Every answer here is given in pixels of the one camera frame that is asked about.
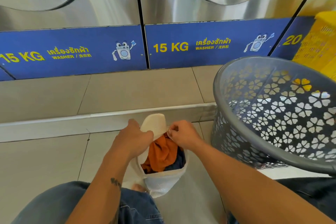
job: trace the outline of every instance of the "washing machine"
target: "washing machine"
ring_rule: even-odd
[[[299,50],[302,40],[313,26],[315,15],[319,12],[335,10],[336,0],[306,0],[271,56],[292,60]]]
[[[15,79],[147,68],[137,0],[0,0],[0,43]]]
[[[141,0],[150,68],[267,56],[303,0]]]

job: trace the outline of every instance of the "yellow basket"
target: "yellow basket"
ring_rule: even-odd
[[[315,19],[293,61],[336,81],[336,11],[318,13]]]

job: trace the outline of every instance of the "orange cloth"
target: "orange cloth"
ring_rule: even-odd
[[[175,162],[177,148],[178,145],[165,133],[149,145],[148,157],[141,165],[142,169],[147,174],[164,171]]]

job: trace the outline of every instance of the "blue panel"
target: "blue panel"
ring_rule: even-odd
[[[146,25],[149,65],[152,69],[219,65],[244,56],[267,56],[289,21]]]
[[[10,81],[13,80],[4,70],[0,68],[0,81]]]
[[[311,16],[296,17],[279,45],[272,52],[271,57],[292,60],[314,22],[315,19]]]
[[[0,42],[16,79],[146,69],[140,25],[2,32]]]

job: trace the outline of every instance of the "basket rim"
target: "basket rim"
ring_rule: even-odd
[[[295,154],[289,153],[283,149],[280,149],[271,143],[265,141],[260,136],[255,134],[252,130],[250,130],[241,120],[237,118],[237,116],[231,111],[229,104],[225,101],[224,98],[221,96],[220,86],[221,86],[221,75],[224,72],[225,69],[227,69],[230,65],[232,65],[235,62],[239,62],[243,59],[251,59],[250,62],[258,62],[260,59],[273,59],[278,60],[280,62],[285,63],[294,63],[297,66],[305,67],[308,70],[311,70],[311,72],[314,73],[320,73],[318,71],[315,71],[309,67],[303,66],[301,64],[292,62],[290,60],[280,59],[280,58],[273,58],[273,57],[260,57],[260,56],[249,56],[249,57],[243,57],[236,60],[232,60],[228,62],[227,64],[223,65],[217,72],[214,82],[213,82],[213,94],[215,101],[217,103],[217,108],[219,108],[221,114],[223,117],[230,123],[230,125],[239,133],[241,134],[248,142],[250,142],[256,149],[262,151],[263,153],[266,153],[267,155],[278,159],[286,164],[289,164],[291,166],[310,171],[315,173],[323,173],[328,175],[336,175],[336,162],[332,164],[333,162],[326,162],[322,160],[312,160],[309,158],[303,158],[300,156],[297,156]],[[336,83],[331,80],[330,78],[323,75],[326,79],[333,82],[336,86]]]

